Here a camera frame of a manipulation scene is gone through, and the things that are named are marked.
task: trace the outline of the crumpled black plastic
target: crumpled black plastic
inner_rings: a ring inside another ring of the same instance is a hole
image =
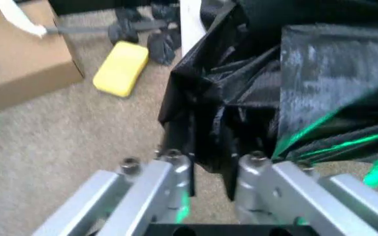
[[[162,65],[171,65],[176,56],[173,39],[167,32],[150,34],[147,47],[150,59]]]
[[[211,27],[222,6],[223,0],[202,0],[200,17],[206,30]]]
[[[274,161],[377,156],[378,2],[239,2],[170,74],[158,119],[185,124],[187,143],[167,147],[221,173],[230,199],[238,159],[254,150]]]
[[[109,25],[107,34],[113,45],[123,40],[131,43],[138,43],[138,33],[132,27],[128,19],[119,19],[115,23]]]
[[[154,19],[176,22],[180,25],[180,8],[178,6],[151,3],[151,13]]]
[[[182,45],[179,7],[151,3],[151,10],[155,19],[177,24],[177,28],[165,28],[160,29],[160,33],[152,33],[147,43],[152,60],[162,65],[171,65],[176,56],[174,51]]]

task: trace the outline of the black fabric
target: black fabric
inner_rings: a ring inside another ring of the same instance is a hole
[[[206,30],[211,27],[222,6],[222,0],[202,0],[200,17]]]
[[[128,19],[119,19],[108,28],[108,36],[113,45],[123,40],[131,43],[138,43],[138,33],[132,27]]]
[[[226,3],[170,74],[158,119],[193,115],[194,161],[223,175],[230,199],[238,158],[254,150],[274,161],[378,156],[378,3],[310,2]]]
[[[298,141],[378,123],[378,29],[326,24],[286,27],[281,63],[285,79],[280,139],[324,116],[330,116],[325,125]]]

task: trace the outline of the white paper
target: white paper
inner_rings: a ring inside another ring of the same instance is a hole
[[[13,0],[0,0],[0,11],[15,27],[42,38],[47,30],[42,25],[33,24]]]

